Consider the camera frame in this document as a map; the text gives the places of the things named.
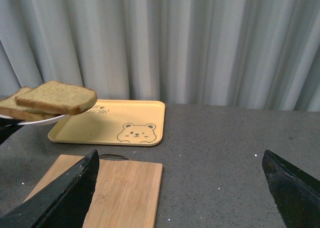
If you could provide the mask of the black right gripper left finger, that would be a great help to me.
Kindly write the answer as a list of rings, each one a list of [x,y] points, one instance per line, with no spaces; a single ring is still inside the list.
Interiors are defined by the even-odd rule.
[[[2,228],[81,228],[96,189],[97,150],[0,218]]]

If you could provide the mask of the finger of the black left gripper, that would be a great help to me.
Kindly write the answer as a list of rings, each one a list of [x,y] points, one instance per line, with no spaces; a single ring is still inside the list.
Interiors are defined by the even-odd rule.
[[[0,145],[22,127],[18,125],[21,122],[19,119],[0,119]]]

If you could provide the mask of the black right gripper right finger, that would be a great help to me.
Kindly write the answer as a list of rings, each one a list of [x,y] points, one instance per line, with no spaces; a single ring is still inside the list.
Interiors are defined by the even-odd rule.
[[[320,181],[266,150],[262,168],[269,191],[287,228],[320,226]]]

